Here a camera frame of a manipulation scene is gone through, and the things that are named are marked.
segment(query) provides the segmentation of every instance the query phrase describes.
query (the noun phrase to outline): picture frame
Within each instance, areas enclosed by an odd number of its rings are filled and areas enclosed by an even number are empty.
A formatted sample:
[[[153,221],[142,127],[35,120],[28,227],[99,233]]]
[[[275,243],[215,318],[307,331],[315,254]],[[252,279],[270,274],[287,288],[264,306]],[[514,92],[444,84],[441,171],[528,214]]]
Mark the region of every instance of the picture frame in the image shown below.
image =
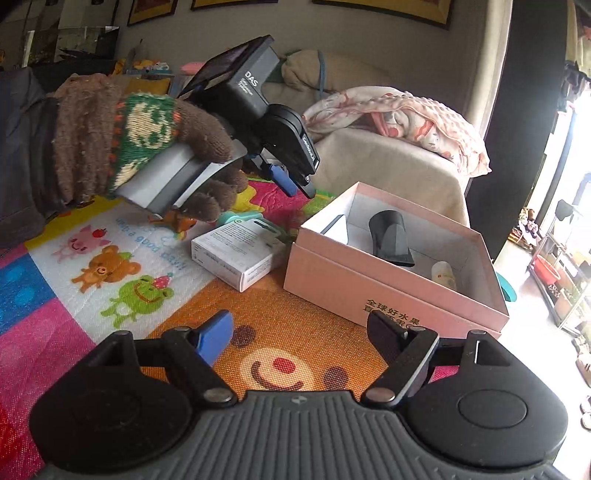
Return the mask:
[[[191,10],[229,7],[232,5],[276,4],[279,0],[193,0]]]
[[[449,29],[454,0],[312,0],[312,2],[320,5],[371,10]]]
[[[178,0],[133,0],[127,25],[137,25],[154,18],[174,15]]]

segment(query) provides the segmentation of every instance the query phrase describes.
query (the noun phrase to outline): pink box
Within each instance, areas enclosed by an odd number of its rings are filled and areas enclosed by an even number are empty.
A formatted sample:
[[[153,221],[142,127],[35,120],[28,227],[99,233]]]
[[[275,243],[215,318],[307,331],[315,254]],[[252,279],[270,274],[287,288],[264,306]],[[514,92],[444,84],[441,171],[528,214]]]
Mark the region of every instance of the pink box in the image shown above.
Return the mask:
[[[371,254],[369,219],[382,210],[404,218],[415,266],[398,267]],[[320,232],[346,216],[348,244]],[[433,281],[438,261],[452,266],[458,292]],[[363,183],[356,183],[300,228],[284,288],[330,312],[366,326],[380,309],[405,326],[462,338],[483,329],[498,338],[509,313],[482,236],[449,218]]]

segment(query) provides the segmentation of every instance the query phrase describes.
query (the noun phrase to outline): gloved hand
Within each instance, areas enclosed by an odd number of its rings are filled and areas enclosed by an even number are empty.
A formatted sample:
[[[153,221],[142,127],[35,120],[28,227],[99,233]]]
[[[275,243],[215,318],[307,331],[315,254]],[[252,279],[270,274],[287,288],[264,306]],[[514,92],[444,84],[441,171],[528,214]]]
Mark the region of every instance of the gloved hand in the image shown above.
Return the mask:
[[[55,169],[66,203],[109,194],[132,178],[156,154],[177,141],[215,163],[231,158],[231,140],[216,118],[171,97],[133,93],[96,74],[72,77],[55,94],[60,100],[54,140]],[[228,210],[248,181],[236,162],[204,183],[182,214],[214,221]]]

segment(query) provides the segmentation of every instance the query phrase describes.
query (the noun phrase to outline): red pot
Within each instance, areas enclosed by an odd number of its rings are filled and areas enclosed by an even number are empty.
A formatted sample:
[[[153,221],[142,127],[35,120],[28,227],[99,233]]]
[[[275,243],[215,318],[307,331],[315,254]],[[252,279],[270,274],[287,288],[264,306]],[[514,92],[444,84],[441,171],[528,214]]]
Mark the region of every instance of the red pot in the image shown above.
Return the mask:
[[[536,256],[534,261],[534,271],[546,285],[553,285],[560,279],[558,271],[539,255]]]

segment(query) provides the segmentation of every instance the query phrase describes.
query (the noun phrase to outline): white bottle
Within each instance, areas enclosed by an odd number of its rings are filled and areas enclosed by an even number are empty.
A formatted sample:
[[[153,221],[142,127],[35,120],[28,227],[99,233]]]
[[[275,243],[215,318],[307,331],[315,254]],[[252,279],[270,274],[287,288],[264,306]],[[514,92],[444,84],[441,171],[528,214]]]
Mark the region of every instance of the white bottle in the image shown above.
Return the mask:
[[[431,268],[431,280],[447,287],[453,291],[457,291],[456,277],[452,272],[452,266],[447,262],[437,262]]]

